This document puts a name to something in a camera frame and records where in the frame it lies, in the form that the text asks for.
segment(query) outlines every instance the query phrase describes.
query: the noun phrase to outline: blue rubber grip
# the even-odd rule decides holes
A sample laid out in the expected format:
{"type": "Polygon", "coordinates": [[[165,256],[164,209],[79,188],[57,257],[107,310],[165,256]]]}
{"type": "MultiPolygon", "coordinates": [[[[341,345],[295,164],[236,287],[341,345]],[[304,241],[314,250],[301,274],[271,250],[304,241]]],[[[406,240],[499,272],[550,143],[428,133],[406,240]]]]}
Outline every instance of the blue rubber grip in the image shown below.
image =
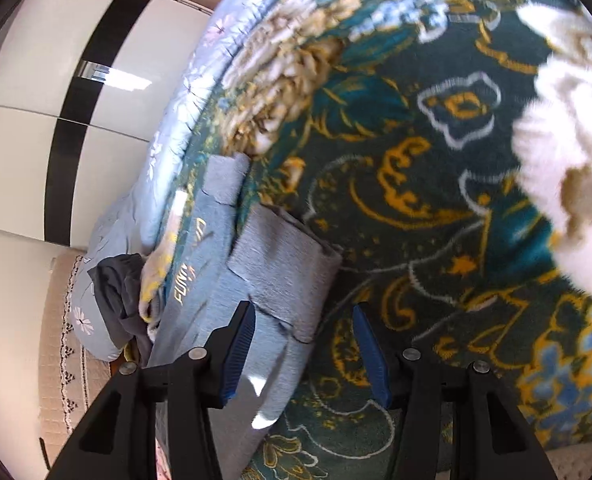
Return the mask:
{"type": "Polygon", "coordinates": [[[380,345],[371,330],[367,316],[358,305],[353,307],[353,335],[361,350],[362,363],[371,383],[374,400],[383,408],[388,408],[391,405],[392,394],[389,388],[387,362],[380,351],[380,345]]]}
{"type": "Polygon", "coordinates": [[[240,380],[240,374],[243,372],[249,347],[252,344],[253,332],[255,329],[255,311],[251,304],[245,313],[236,336],[229,349],[229,354],[225,358],[222,367],[222,380],[220,386],[220,399],[226,404],[234,395],[240,380]]]}

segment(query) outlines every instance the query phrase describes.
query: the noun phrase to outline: silver screw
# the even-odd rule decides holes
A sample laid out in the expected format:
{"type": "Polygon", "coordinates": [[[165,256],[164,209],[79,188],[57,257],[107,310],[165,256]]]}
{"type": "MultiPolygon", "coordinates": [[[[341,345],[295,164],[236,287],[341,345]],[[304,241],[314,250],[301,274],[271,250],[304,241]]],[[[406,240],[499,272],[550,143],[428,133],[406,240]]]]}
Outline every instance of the silver screw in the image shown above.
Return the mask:
{"type": "Polygon", "coordinates": [[[118,368],[118,371],[122,374],[122,375],[131,375],[132,373],[134,373],[136,370],[138,369],[138,365],[135,364],[135,362],[133,361],[128,361],[126,363],[123,363],[121,365],[120,368],[118,368]]]}
{"type": "Polygon", "coordinates": [[[189,359],[193,361],[200,361],[201,359],[205,359],[207,357],[207,350],[205,350],[202,346],[195,346],[188,352],[189,359]]]}
{"type": "Polygon", "coordinates": [[[403,357],[407,359],[407,361],[418,361],[420,355],[420,350],[417,348],[406,348],[403,352],[403,357]]]}
{"type": "Polygon", "coordinates": [[[489,373],[492,367],[489,366],[487,361],[474,361],[474,370],[479,374],[489,373]]]}

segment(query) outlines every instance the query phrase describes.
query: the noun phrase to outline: green floral blanket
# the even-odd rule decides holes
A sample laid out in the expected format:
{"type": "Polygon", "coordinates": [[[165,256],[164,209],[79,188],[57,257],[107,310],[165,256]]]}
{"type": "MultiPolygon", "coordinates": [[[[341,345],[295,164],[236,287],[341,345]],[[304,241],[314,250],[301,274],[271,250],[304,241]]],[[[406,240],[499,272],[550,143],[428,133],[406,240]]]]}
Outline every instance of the green floral blanket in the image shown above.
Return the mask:
{"type": "MultiPolygon", "coordinates": [[[[592,440],[592,296],[556,268],[511,147],[552,53],[516,13],[527,2],[578,6],[279,0],[215,87],[176,182],[186,219],[207,156],[245,151],[238,228],[271,203],[344,255],[307,372],[245,480],[383,477],[396,414],[369,399],[358,301],[450,364],[492,363],[545,447],[592,440]]],[[[442,468],[451,438],[445,410],[442,468]]]]}

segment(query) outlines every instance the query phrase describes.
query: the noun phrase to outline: folded clothing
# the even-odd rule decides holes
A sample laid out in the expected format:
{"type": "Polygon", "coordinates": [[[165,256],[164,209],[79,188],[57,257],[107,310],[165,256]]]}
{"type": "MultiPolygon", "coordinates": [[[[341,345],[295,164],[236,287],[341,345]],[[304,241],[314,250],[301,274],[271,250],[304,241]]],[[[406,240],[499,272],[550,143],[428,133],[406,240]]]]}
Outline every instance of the folded clothing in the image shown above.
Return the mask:
{"type": "MultiPolygon", "coordinates": [[[[188,240],[148,366],[173,362],[226,325],[240,301],[256,307],[255,334],[236,396],[209,410],[223,480],[235,480],[289,402],[341,257],[287,213],[255,206],[234,242],[249,159],[213,155],[196,193],[188,240]]],[[[167,446],[167,407],[157,437],[167,446]]]]}
{"type": "Polygon", "coordinates": [[[88,271],[110,336],[121,337],[122,333],[127,333],[135,337],[141,364],[147,363],[151,352],[147,323],[138,313],[143,264],[140,254],[119,254],[105,258],[88,271]]]}

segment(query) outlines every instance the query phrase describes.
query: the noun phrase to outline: white wall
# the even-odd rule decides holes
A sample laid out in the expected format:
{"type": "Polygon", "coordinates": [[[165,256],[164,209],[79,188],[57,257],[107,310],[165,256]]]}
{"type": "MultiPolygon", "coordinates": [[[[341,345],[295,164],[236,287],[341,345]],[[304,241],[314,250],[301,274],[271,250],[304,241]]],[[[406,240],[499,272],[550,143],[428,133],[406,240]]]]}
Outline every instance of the white wall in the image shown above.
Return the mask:
{"type": "Polygon", "coordinates": [[[0,231],[0,459],[15,480],[47,473],[38,442],[38,347],[52,258],[63,250],[0,231]]]}

